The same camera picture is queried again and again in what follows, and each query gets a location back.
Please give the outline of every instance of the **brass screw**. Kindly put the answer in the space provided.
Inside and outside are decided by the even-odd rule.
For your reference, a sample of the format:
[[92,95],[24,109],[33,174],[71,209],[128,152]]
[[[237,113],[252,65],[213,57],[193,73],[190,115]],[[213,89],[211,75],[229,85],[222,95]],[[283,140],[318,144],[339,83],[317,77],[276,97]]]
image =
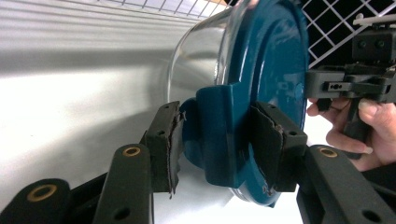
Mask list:
[[122,151],[122,155],[132,157],[140,153],[140,147],[128,147]]
[[[39,191],[42,189],[45,189],[47,192],[41,194]],[[30,193],[27,195],[27,201],[32,203],[43,201],[44,199],[49,198],[53,193],[55,193],[56,189],[56,185],[52,184],[38,186],[30,191]]]
[[323,154],[325,157],[329,157],[329,158],[335,158],[338,156],[338,154],[336,152],[334,152],[333,150],[329,149],[329,148],[325,148],[322,147],[319,149],[319,151],[321,152],[321,154]]

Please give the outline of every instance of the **metal grid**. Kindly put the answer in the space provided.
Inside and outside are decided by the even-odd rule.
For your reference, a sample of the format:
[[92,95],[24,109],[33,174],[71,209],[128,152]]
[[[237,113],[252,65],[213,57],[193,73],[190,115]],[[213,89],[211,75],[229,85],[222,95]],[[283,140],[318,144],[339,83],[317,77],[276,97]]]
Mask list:
[[[236,3],[223,0],[100,0],[122,6],[143,8],[181,17],[203,20]],[[310,34],[310,64],[313,67],[345,45],[367,26],[352,24],[360,13],[364,17],[381,17],[393,12],[394,0],[302,0]]]

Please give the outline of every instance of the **handle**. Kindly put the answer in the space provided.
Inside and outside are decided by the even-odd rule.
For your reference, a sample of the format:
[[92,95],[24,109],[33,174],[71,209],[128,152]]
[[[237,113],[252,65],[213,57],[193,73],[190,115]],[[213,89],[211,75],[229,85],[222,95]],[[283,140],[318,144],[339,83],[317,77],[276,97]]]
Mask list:
[[[350,138],[365,142],[371,127],[364,123],[359,117],[359,101],[361,98],[352,99],[349,113],[347,115],[346,127],[344,134]],[[352,160],[361,158],[360,153],[346,152],[346,155]]]

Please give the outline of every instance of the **fingernail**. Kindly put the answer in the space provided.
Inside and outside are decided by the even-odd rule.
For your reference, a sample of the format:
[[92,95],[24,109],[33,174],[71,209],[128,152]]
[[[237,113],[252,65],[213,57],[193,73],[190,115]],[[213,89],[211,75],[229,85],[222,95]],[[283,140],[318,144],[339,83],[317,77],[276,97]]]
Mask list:
[[364,150],[364,153],[366,153],[366,154],[372,154],[372,153],[373,153],[373,148],[372,148],[372,147],[367,147],[367,148]]
[[378,107],[376,103],[370,100],[361,99],[359,102],[359,110],[369,116],[374,116]]

